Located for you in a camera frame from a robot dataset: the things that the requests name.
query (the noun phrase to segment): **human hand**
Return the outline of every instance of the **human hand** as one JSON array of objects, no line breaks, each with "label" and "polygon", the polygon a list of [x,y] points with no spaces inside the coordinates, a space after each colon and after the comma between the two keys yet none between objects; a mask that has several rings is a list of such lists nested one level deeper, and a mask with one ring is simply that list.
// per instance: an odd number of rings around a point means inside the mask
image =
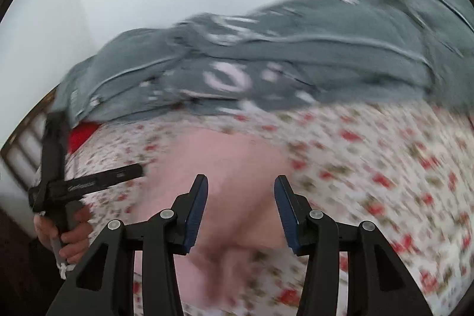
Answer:
[{"label": "human hand", "polygon": [[[87,221],[92,217],[89,206],[84,206],[74,214],[77,226],[61,235],[61,241],[66,244],[60,251],[61,257],[70,264],[77,264],[89,248],[88,236],[92,232],[92,226]],[[51,239],[58,237],[58,229],[53,221],[47,217],[35,214],[35,230],[39,241],[49,250],[51,249]]]}]

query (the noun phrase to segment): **white print on fabric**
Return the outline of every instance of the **white print on fabric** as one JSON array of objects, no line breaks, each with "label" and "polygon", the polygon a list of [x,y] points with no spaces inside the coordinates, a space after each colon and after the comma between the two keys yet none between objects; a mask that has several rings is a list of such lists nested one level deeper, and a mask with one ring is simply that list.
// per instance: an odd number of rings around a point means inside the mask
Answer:
[{"label": "white print on fabric", "polygon": [[268,82],[276,82],[278,80],[278,74],[270,69],[265,69],[262,71],[261,77],[263,80]]},{"label": "white print on fabric", "polygon": [[242,66],[228,62],[214,62],[211,67],[227,74],[234,82],[234,85],[227,85],[218,79],[214,73],[204,71],[204,82],[215,90],[242,93],[252,87],[252,79],[242,71]]},{"label": "white print on fabric", "polygon": [[302,99],[303,101],[308,102],[310,104],[316,103],[316,100],[312,97],[312,95],[303,90],[298,90],[295,93],[295,96],[297,96],[297,98]]},{"label": "white print on fabric", "polygon": [[242,114],[265,112],[265,110],[262,110],[257,106],[255,101],[250,101],[249,99],[242,99],[237,102],[237,105],[240,109],[217,108],[217,111],[237,116]]},{"label": "white print on fabric", "polygon": [[236,22],[245,22],[245,23],[258,23],[255,19],[241,18],[234,16],[225,16],[225,15],[214,15],[211,17],[212,21],[219,26],[226,27],[228,29],[238,31],[239,33],[245,33],[251,31],[246,27],[234,26],[233,24],[227,23],[227,21],[236,21]]},{"label": "white print on fabric", "polygon": [[214,99],[226,98],[226,96],[220,96],[219,94],[196,93],[195,91],[186,90],[186,89],[182,89],[180,90],[180,92],[191,98],[214,98]]},{"label": "white print on fabric", "polygon": [[278,70],[281,71],[281,64],[275,63],[275,62],[268,62],[267,67],[272,69],[272,70]]}]

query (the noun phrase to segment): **clamp jaw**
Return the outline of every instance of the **clamp jaw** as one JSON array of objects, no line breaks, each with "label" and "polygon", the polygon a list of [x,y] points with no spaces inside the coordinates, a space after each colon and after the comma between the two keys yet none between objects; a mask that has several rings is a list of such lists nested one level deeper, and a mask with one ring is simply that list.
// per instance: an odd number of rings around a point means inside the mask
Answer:
[{"label": "clamp jaw", "polygon": [[339,287],[339,252],[348,252],[348,316],[433,316],[413,277],[374,223],[335,222],[296,195],[285,176],[275,198],[288,246],[309,255],[298,316],[333,316]]},{"label": "clamp jaw", "polygon": [[171,209],[137,224],[110,221],[69,274],[47,316],[133,315],[135,251],[143,251],[144,313],[183,316],[173,255],[186,255],[196,242],[207,196],[207,178],[198,175]]}]

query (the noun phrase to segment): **floral bedsheet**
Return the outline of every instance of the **floral bedsheet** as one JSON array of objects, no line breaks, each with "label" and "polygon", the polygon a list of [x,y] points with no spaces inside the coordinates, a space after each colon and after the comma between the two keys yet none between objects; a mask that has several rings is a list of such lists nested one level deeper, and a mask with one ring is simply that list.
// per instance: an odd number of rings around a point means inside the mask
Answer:
[{"label": "floral bedsheet", "polygon": [[[190,125],[242,131],[286,147],[295,173],[292,186],[313,208],[334,220],[374,221],[392,243],[433,313],[448,315],[474,277],[474,135],[468,119],[426,103],[314,106],[234,116],[172,112],[160,118],[101,127],[70,161],[80,176],[141,162],[160,162],[174,137]],[[145,177],[88,195],[94,232],[113,218],[129,223]],[[281,250],[256,257],[261,274],[228,310],[186,315],[292,316],[307,258]],[[345,315],[348,261],[341,254],[338,316]],[[141,279],[135,276],[134,311],[143,314]]]}]

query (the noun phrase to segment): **gray hoodie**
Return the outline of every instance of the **gray hoodie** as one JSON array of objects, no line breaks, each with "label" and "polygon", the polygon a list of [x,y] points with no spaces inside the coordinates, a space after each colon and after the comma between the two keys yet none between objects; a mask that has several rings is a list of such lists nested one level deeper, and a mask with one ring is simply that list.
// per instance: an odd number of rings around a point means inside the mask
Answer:
[{"label": "gray hoodie", "polygon": [[474,102],[468,0],[287,0],[127,31],[76,65],[54,110],[81,120],[303,107],[314,101]]}]

